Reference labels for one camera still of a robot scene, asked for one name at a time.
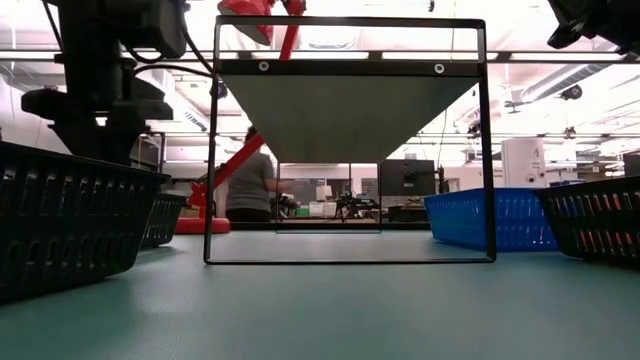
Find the gray shirt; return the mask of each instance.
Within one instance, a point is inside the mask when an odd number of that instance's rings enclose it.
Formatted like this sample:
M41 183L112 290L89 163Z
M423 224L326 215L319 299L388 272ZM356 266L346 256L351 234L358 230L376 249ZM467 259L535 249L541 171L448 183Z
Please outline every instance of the gray shirt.
M265 180L273 179L268 155L251 155L229 178L227 209L256 209L271 212Z

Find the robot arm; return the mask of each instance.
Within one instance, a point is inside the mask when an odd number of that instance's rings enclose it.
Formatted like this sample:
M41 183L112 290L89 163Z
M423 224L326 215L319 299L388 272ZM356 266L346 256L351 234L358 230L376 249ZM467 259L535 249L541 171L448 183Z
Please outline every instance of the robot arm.
M635 0L549 0L558 20L558 28L547 44L566 48L582 36L599 35L619 46L618 53L637 53L640 30L636 26L640 5Z
M163 95L137 79L127 49L153 48L162 58L186 51L186 0L45 0L58 7L67 92L40 89L22 97L22 109L53 120L50 127L74 154L128 165L145 119L170 120ZM106 117L98 126L96 117Z

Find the basket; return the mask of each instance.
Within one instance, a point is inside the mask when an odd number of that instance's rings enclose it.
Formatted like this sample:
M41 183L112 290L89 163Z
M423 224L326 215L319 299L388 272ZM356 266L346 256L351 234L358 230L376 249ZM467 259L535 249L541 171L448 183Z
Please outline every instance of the basket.
M135 262L161 174L0 143L0 301Z
M495 204L498 251L557 250L531 189L496 188ZM484 189L428 196L425 207L436 240L486 250Z
M535 191L565 255L640 263L640 177Z
M185 196L164 193L156 195L142 246L158 247L171 242L178 217L180 217L180 210L184 207L186 200Z

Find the computer monitor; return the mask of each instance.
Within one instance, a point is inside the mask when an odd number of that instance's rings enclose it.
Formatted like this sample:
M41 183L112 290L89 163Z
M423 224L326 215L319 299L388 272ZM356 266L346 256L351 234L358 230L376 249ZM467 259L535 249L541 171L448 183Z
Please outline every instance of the computer monitor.
M385 160L380 164L382 196L434 195L435 174L430 160Z

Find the cable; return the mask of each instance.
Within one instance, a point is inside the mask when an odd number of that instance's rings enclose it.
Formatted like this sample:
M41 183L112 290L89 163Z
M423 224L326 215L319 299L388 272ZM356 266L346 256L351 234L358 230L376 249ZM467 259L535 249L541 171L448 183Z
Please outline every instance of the cable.
M49 24L51 25L51 30L53 30L53 35L56 37L58 47L62 50L62 36L60 36L60 31L58 30L58 26L56 26L56 22L53 20L51 9L46 0L42 0L42 6L44 6L44 11L47 13L47 19L49 19Z
M458 1L453 0L453 18L456 19L456 10L458 9ZM453 46L456 40L456 29L451 29L451 53L449 54L449 61L453 61Z
M440 167L440 154L442 154L442 141L444 141L444 131L447 129L447 113L448 113L448 109L445 109L444 111L444 125L442 125L442 135L440 135L440 148L438 149L438 161L437 161L437 168Z
M209 79L213 78L213 75L211 75L210 73L206 73L204 71L201 70L196 70L196 69L191 69L185 66L179 66L179 65L170 65L170 64L155 64L155 65L144 65L144 66L140 66L139 68L135 69L133 71L134 75L138 75L139 73L143 72L143 71L147 71L147 70L153 70L153 69L166 69L166 70L177 70L177 71L184 71L184 72L188 72L194 75L200 75L200 76L204 76L207 77Z
M143 63L143 64L149 64L149 65L150 65L150 64L156 64L156 63L158 63L158 62L160 62L160 61L162 61L162 60L164 60L164 59L165 59L164 55L162 55L162 54L161 54L160 56L158 56L157 58L155 58L155 59L148 59L148 58L146 58L146 57L144 57L144 56L142 56L142 55L138 54L138 52L137 52L137 51L135 51L133 48L131 48L131 47L129 47L129 46L126 46L126 45L125 45L125 47L124 47L124 48L125 48L125 49L127 49L127 51L129 52L129 54L131 54L131 56L132 56L132 57L133 57L137 62L140 62L140 63Z
M420 136L420 133L418 133L418 141L420 141L420 147L422 148L422 155L424 155L424 159L428 160L429 157L427 157L427 149L424 148L424 143L422 142L422 136Z
M196 46L196 44L193 42L191 35L189 35L189 29L187 28L187 20L185 19L184 16L180 17L180 31L182 31L182 36L184 36L184 39L187 41L187 45L189 45L189 48L191 48L191 51L193 51L193 53L196 55L196 58L198 58L198 60L202 63L202 66L204 66L204 68L207 69L207 71L210 74L213 74L213 67L211 66L211 64L207 62L207 59L204 58L200 50L198 50L198 47Z

